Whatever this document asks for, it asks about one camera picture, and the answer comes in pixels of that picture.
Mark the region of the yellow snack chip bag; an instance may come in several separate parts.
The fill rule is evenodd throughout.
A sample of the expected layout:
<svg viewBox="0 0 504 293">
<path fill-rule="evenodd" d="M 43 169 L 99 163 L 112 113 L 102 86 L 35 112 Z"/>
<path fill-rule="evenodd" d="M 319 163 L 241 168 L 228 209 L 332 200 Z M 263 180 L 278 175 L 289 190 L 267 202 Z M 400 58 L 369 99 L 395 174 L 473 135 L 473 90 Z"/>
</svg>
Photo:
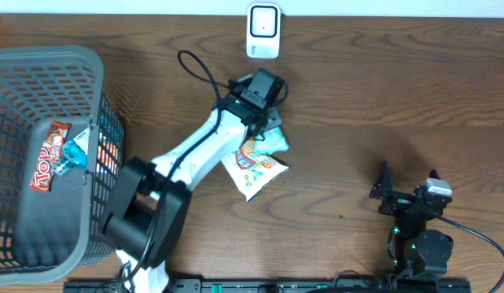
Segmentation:
<svg viewBox="0 0 504 293">
<path fill-rule="evenodd" d="M 247 202 L 289 169 L 270 155 L 259 153 L 254 139 L 224 156 L 221 162 Z"/>
</svg>

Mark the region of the teal wet wipes pack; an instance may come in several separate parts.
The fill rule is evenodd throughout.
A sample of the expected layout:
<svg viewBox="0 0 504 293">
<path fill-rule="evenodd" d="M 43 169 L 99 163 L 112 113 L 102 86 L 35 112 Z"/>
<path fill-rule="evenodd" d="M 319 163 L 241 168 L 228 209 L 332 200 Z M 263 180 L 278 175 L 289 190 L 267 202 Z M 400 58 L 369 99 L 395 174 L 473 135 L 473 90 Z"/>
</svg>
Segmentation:
<svg viewBox="0 0 504 293">
<path fill-rule="evenodd" d="M 257 135 L 254 141 L 256 153 L 263 155 L 272 155 L 277 151 L 289 149 L 289 144 L 279 126 Z"/>
</svg>

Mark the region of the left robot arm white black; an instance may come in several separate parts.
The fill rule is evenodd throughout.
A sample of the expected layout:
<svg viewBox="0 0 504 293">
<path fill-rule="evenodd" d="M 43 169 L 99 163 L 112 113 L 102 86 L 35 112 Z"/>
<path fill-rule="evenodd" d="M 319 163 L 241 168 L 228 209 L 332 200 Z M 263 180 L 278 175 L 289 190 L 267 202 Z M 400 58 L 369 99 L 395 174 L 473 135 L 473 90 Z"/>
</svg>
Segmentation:
<svg viewBox="0 0 504 293">
<path fill-rule="evenodd" d="M 134 157 L 120 170 L 99 231 L 129 267 L 121 281 L 129 291 L 166 288 L 165 261 L 181 236 L 193 190 L 225 155 L 266 128 L 276 105 L 272 94 L 230 92 L 171 151 L 150 162 Z"/>
</svg>

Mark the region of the blue mouthwash bottle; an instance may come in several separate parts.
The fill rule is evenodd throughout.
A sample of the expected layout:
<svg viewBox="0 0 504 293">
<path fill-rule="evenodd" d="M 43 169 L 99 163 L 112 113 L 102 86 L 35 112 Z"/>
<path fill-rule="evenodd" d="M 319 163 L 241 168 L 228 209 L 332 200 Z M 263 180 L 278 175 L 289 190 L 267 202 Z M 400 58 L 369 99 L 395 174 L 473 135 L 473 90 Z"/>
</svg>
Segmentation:
<svg viewBox="0 0 504 293">
<path fill-rule="evenodd" d="M 78 135 L 64 143 L 62 157 L 54 166 L 54 173 L 63 176 L 72 168 L 84 169 L 87 166 L 90 128 L 83 129 Z"/>
</svg>

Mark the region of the red Top chocolate bar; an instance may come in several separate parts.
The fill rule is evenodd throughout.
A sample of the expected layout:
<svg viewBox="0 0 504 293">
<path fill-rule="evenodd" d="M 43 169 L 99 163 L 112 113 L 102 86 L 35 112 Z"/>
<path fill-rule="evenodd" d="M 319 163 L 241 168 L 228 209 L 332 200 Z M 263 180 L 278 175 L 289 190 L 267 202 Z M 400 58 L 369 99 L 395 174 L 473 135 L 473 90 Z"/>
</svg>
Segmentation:
<svg viewBox="0 0 504 293">
<path fill-rule="evenodd" d="M 35 171 L 29 187 L 42 193 L 49 193 L 54 176 L 54 166 L 62 156 L 62 147 L 67 140 L 71 125 L 53 120 L 42 142 L 37 156 Z"/>
</svg>

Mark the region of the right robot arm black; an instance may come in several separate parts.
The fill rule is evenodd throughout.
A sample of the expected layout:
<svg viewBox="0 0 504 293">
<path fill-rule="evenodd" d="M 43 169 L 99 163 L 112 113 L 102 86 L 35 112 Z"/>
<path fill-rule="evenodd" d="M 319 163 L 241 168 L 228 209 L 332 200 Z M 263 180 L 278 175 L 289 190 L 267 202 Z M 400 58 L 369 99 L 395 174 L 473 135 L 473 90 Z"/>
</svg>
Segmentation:
<svg viewBox="0 0 504 293">
<path fill-rule="evenodd" d="M 427 222 L 443 213 L 452 202 L 452 193 L 435 169 L 412 192 L 396 191 L 390 166 L 382 163 L 369 197 L 381 201 L 380 214 L 394 218 L 388 252 L 401 278 L 438 278 L 447 272 L 454 241 L 439 230 L 428 229 Z"/>
</svg>

